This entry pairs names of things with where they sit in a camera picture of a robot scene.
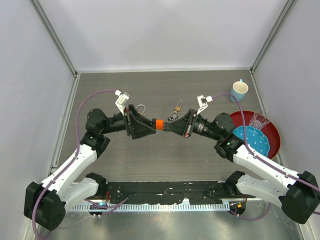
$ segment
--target glass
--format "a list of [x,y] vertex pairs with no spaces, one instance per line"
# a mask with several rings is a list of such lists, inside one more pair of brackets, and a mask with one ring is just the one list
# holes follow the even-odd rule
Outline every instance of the glass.
[[250,120],[249,126],[256,129],[263,129],[268,123],[270,123],[270,115],[264,110],[257,110],[254,112],[253,117]]

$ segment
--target blue plate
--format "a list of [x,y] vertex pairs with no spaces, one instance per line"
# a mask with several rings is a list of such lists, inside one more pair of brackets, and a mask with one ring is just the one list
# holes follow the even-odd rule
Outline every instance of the blue plate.
[[[233,133],[240,139],[244,140],[244,126],[237,127]],[[268,156],[270,144],[268,138],[259,129],[253,126],[245,126],[246,139],[250,147],[264,156]]]

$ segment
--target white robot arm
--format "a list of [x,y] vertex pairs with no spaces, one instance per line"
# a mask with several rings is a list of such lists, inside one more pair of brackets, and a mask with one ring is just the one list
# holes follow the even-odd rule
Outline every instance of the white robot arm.
[[296,176],[318,187],[311,173],[305,171],[300,174],[275,163],[252,148],[248,150],[244,141],[233,134],[235,125],[227,113],[219,114],[213,122],[209,122],[199,114],[215,97],[198,96],[198,110],[190,109],[180,119],[164,122],[160,119],[147,119],[131,104],[125,107],[125,102],[129,99],[126,92],[116,91],[115,94],[119,96],[115,104],[120,113],[107,117],[98,108],[91,110],[85,125],[87,132],[80,141],[79,148],[49,177],[42,182],[29,184],[24,202],[26,217],[32,218],[36,200],[52,182],[54,183],[47,188],[36,209],[36,222],[50,231],[59,226],[66,212],[74,205],[91,196],[102,196],[108,188],[108,183],[100,175],[90,173],[81,182],[74,185],[72,183],[105,151],[110,140],[104,134],[118,131],[126,131],[132,139],[139,139],[155,134],[156,130],[162,130],[184,138],[189,138],[195,133],[216,140],[214,148],[222,158],[241,165],[264,179],[255,179],[244,172],[236,171],[226,180],[229,192],[251,195],[268,201],[282,208],[288,217],[300,224],[304,224],[319,205],[318,191],[288,177]]

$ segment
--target gray work surface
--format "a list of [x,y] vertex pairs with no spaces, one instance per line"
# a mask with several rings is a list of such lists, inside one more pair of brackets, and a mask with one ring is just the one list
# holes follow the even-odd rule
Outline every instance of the gray work surface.
[[[260,217],[267,206],[263,201],[249,201],[243,215]],[[60,226],[73,226],[88,216],[86,212],[69,212]],[[91,217],[69,229],[58,228],[49,239],[301,240],[303,237],[298,224],[273,205],[259,221],[243,220],[226,211],[115,212],[101,218]]]
[[[249,91],[241,101],[244,110],[260,109],[258,97],[248,70],[218,71],[167,71],[81,74],[75,100],[62,147],[59,165],[76,148],[75,116],[80,103],[91,93],[103,89],[116,89],[130,94],[127,104],[144,104],[145,116],[167,120],[179,100],[183,106],[182,117],[190,108],[198,109],[197,96],[214,96],[230,92],[235,81],[243,79]],[[87,113],[99,108],[107,117],[119,113],[115,105],[117,96],[101,93],[91,98],[79,117],[80,137],[85,133]],[[201,115],[213,121],[219,113],[238,111],[228,96],[209,103]],[[87,173],[97,173],[108,181],[206,181],[225,180],[240,170],[257,177],[249,170],[222,159],[215,151],[216,142],[195,133],[183,138],[171,132],[132,140],[125,131],[107,135],[111,142],[100,158],[78,178]]]

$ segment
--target padlock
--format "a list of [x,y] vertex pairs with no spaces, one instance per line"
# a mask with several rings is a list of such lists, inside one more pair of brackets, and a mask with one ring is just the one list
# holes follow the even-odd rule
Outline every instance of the padlock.
[[175,110],[177,113],[180,112],[183,103],[184,103],[184,102],[180,100],[180,101],[178,101],[178,104],[174,107],[174,110]]
[[144,109],[143,109],[142,112],[139,112],[139,111],[138,111],[138,113],[140,113],[140,114],[143,116],[143,115],[145,114],[145,111],[146,111],[147,108],[146,108],[145,105],[139,104],[138,106],[135,107],[135,109],[138,110],[138,108],[140,108],[140,107],[142,107],[142,108],[144,108]]

